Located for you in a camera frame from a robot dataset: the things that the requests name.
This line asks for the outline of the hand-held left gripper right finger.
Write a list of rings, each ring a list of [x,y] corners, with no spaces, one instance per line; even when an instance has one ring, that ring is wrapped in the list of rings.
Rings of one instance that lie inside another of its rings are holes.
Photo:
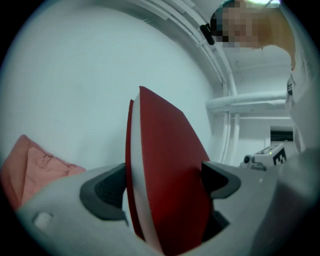
[[[212,200],[203,243],[184,256],[249,256],[270,203],[266,171],[203,162],[202,183]]]

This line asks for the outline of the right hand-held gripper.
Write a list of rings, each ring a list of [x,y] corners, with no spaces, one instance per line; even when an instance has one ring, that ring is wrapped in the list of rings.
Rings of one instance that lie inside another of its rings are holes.
[[[240,163],[241,168],[266,171],[267,168],[279,166],[287,161],[285,146],[283,143],[271,145],[259,152],[246,155]]]

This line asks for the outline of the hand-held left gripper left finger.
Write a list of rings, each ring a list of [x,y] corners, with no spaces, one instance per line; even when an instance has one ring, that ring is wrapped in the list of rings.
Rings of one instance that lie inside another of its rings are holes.
[[[16,215],[51,256],[161,256],[130,230],[125,189],[125,164],[99,167],[50,183]]]

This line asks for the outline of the pink cushioned armchair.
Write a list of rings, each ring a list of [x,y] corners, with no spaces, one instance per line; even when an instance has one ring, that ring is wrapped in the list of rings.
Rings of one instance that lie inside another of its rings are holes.
[[[10,206],[17,211],[49,183],[85,171],[21,135],[1,167],[0,184]]]

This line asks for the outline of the red hardcover book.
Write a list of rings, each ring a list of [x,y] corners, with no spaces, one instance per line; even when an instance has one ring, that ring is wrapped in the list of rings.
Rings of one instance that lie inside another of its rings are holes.
[[[136,235],[165,256],[203,241],[213,207],[201,178],[208,160],[184,113],[140,87],[127,120],[128,205]]]

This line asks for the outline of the thick white horizontal pipe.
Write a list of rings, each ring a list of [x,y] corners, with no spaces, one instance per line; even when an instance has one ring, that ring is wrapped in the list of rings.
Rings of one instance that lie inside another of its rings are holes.
[[[205,102],[205,106],[213,112],[231,112],[238,107],[246,108],[274,101],[283,102],[285,99],[286,93],[284,91],[255,92],[209,99]]]

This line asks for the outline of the person's white printed t-shirt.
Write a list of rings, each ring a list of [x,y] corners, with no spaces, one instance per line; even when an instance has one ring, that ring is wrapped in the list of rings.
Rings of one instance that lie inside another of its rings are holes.
[[[293,12],[284,3],[279,8],[295,41],[295,68],[287,81],[292,82],[292,96],[286,92],[285,107],[293,122],[293,143],[301,154],[320,149],[320,52]]]

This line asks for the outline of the white ceiling pipe rack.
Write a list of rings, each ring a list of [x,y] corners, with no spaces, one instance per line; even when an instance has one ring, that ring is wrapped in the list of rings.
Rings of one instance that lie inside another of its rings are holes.
[[[203,11],[192,0],[149,1],[174,18],[177,25],[181,26],[195,41],[196,46],[204,52],[222,84],[223,94],[237,95],[233,72],[224,51],[215,40],[214,45],[209,45],[200,30],[201,25],[209,24],[209,18]]]

